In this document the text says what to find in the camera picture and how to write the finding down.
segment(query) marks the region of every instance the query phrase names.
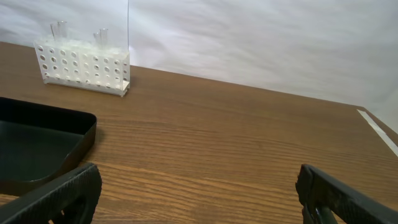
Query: table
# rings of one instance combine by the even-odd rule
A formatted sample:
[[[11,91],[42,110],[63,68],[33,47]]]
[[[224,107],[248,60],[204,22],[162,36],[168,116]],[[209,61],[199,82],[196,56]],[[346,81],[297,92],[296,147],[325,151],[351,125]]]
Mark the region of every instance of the table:
[[[123,98],[45,85],[34,49],[5,43],[0,68],[0,96],[97,116],[93,223],[302,223],[303,163],[398,210],[398,158],[362,107],[141,67]]]

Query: white wall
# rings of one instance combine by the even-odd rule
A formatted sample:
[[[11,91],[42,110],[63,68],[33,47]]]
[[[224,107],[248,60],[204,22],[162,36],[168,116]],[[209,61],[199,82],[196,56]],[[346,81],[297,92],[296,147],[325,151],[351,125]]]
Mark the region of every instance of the white wall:
[[[0,2],[0,40],[31,45],[66,20],[125,45],[126,1]],[[131,62],[367,107],[398,131],[396,0],[133,0]]]

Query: white tape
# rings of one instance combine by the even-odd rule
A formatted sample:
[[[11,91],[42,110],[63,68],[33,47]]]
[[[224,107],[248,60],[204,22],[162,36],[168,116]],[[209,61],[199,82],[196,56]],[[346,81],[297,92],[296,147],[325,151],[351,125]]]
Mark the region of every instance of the white tape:
[[[376,133],[380,136],[381,139],[390,147],[390,149],[398,156],[398,147],[397,145],[388,137],[388,135],[373,121],[373,119],[367,114],[365,111],[358,112],[362,115],[362,117],[370,124],[370,126],[376,131]]]

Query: black plastic container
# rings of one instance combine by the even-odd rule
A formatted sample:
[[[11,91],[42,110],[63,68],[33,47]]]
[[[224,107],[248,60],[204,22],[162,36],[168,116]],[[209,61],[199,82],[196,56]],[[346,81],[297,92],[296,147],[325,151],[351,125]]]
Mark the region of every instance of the black plastic container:
[[[95,131],[93,114],[0,98],[0,194],[23,195],[74,169]]]

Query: clear glass tube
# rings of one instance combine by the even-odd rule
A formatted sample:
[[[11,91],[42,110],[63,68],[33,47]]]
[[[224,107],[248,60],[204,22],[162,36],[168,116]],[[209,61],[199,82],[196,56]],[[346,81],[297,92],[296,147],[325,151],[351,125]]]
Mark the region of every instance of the clear glass tube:
[[[61,38],[63,38],[63,39],[68,38],[68,30],[67,30],[67,22],[66,21],[58,22],[58,30],[59,30]]]
[[[97,47],[98,48],[102,48],[100,33],[99,32],[98,33],[94,33],[93,36],[94,36],[94,39],[95,39],[95,43],[97,44]]]
[[[60,31],[58,30],[58,25],[57,24],[50,24],[51,26],[51,32],[52,36],[54,37],[55,41],[60,40]]]
[[[104,49],[108,46],[108,29],[100,29],[99,34],[101,34],[101,46]]]

